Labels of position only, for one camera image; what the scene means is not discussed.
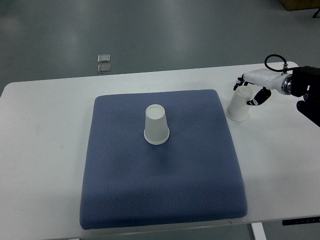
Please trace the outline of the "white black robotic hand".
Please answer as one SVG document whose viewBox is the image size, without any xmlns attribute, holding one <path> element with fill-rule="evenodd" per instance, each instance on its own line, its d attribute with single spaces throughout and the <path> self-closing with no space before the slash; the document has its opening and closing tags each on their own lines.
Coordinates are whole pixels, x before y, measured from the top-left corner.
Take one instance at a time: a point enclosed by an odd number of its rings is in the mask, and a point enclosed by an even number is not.
<svg viewBox="0 0 320 240">
<path fill-rule="evenodd" d="M 271 90 L 276 90 L 283 95 L 291 95 L 291 78 L 292 74 L 280 73 L 270 69 L 253 70 L 238 77 L 233 90 L 249 84 L 262 87 L 253 99 L 246 102 L 250 106 L 259 106 L 272 95 Z"/>
</svg>

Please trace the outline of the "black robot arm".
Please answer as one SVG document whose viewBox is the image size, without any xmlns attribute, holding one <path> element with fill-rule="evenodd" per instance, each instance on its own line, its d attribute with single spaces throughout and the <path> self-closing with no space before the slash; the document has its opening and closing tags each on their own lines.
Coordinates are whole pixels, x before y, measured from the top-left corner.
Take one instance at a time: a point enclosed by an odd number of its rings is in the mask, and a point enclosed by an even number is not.
<svg viewBox="0 0 320 240">
<path fill-rule="evenodd" d="M 280 58 L 283 61 L 282 69 L 268 66 L 268 59 Z M 283 90 L 294 97 L 303 97 L 296 103 L 297 110 L 315 123 L 320 125 L 320 69 L 312 66 L 288 67 L 286 59 L 278 54 L 270 54 L 264 59 L 264 66 L 279 73 L 292 71 L 289 80 L 284 83 Z"/>
</svg>

